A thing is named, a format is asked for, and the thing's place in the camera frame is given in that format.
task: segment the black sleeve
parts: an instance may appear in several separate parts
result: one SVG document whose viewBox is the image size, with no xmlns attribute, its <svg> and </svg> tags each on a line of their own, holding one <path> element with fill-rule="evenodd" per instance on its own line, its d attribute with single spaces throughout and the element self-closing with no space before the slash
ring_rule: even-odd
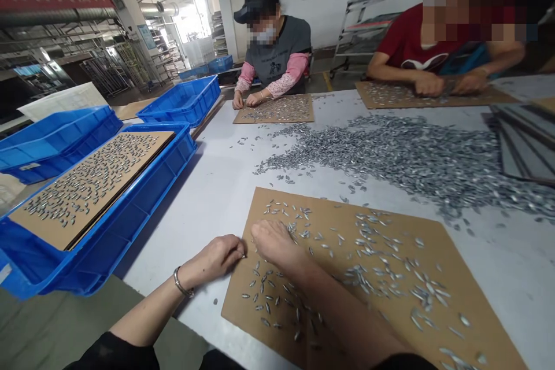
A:
<svg viewBox="0 0 555 370">
<path fill-rule="evenodd" d="M 312 51 L 312 42 L 310 40 L 310 25 L 307 21 L 301 20 L 299 22 L 295 41 L 291 48 L 291 53 L 310 53 Z"/>
<path fill-rule="evenodd" d="M 105 332 L 83 354 L 64 370 L 160 370 L 154 347 L 136 347 Z"/>
<path fill-rule="evenodd" d="M 416 354 L 395 354 L 372 370 L 438 370 L 428 360 Z"/>
</svg>

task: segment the sleeve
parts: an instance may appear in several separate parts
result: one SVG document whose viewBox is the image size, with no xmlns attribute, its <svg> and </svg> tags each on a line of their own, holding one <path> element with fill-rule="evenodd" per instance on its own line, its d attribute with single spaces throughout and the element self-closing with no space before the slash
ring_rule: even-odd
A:
<svg viewBox="0 0 555 370">
<path fill-rule="evenodd" d="M 154 347 L 136 347 L 105 332 L 83 354 L 64 370 L 110 368 L 114 370 L 160 370 Z"/>
<path fill-rule="evenodd" d="M 239 75 L 239 80 L 235 86 L 235 91 L 240 93 L 248 91 L 253 84 L 254 74 L 254 67 L 245 60 L 243 68 L 241 68 L 241 75 Z"/>
<path fill-rule="evenodd" d="M 310 40 L 310 25 L 307 21 L 301 20 L 297 34 L 293 40 L 293 47 L 291 48 L 291 55 L 298 53 L 312 52 L 312 42 Z"/>
<path fill-rule="evenodd" d="M 401 13 L 401 15 L 391 24 L 386 33 L 386 37 L 382 39 L 376 52 L 382 52 L 386 55 L 393 56 L 395 51 L 401 45 L 403 39 L 406 37 L 406 29 L 410 24 L 410 15 L 407 13 L 408 11 L 409 10 Z"/>
<path fill-rule="evenodd" d="M 266 89 L 272 98 L 281 97 L 288 92 L 301 79 L 308 64 L 308 53 L 295 53 L 289 56 L 287 70 L 280 79 L 272 82 Z"/>
<path fill-rule="evenodd" d="M 395 354 L 388 357 L 372 370 L 438 370 L 425 358 L 416 354 Z"/>
</svg>

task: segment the hand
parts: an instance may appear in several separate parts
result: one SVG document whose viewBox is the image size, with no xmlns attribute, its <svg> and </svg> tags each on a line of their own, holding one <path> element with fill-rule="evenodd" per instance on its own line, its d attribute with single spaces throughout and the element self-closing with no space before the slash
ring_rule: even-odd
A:
<svg viewBox="0 0 555 370">
<path fill-rule="evenodd" d="M 241 92 L 235 92 L 235 95 L 233 96 L 233 103 L 231 105 L 233 106 L 233 110 L 243 108 L 243 94 L 241 94 Z"/>
<path fill-rule="evenodd" d="M 254 92 L 247 97 L 247 106 L 249 107 L 256 107 L 258 104 L 262 102 L 264 99 L 264 90 L 260 92 Z"/>
<path fill-rule="evenodd" d="M 414 78 L 416 95 L 420 97 L 439 97 L 445 81 L 433 72 L 418 71 Z"/>
<path fill-rule="evenodd" d="M 487 87 L 487 72 L 475 69 L 465 74 L 455 85 L 451 95 L 468 95 L 483 91 Z"/>
<path fill-rule="evenodd" d="M 297 263 L 305 256 L 281 221 L 260 220 L 250 230 L 258 254 L 277 266 Z"/>
<path fill-rule="evenodd" d="M 239 237 L 233 234 L 216 237 L 179 269 L 179 281 L 190 287 L 211 282 L 224 276 L 244 255 L 245 246 Z"/>
</svg>

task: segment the ventilation duct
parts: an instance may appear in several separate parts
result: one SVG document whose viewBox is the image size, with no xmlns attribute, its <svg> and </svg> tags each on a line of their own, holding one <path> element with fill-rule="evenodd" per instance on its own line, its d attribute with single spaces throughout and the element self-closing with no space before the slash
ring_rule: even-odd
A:
<svg viewBox="0 0 555 370">
<path fill-rule="evenodd" d="M 172 17 L 179 14 L 179 7 L 175 3 L 139 3 L 144 17 Z M 106 20 L 117 17 L 114 9 L 66 9 L 41 10 L 36 12 L 7 12 L 0 13 L 0 27 L 26 27 L 58 23 L 77 23 L 81 21 Z"/>
</svg>

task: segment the pink sleeve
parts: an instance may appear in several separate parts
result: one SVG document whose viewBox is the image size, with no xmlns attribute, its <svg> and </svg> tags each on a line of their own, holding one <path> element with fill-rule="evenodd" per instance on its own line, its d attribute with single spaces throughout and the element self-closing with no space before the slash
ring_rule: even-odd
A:
<svg viewBox="0 0 555 370">
<path fill-rule="evenodd" d="M 254 67 L 245 62 L 241 68 L 241 75 L 239 75 L 239 80 L 235 86 L 235 91 L 245 92 L 250 89 L 254 79 Z"/>
<path fill-rule="evenodd" d="M 267 87 L 267 90 L 272 94 L 272 98 L 281 97 L 288 92 L 301 79 L 307 65 L 308 54 L 291 54 L 285 74 Z"/>
</svg>

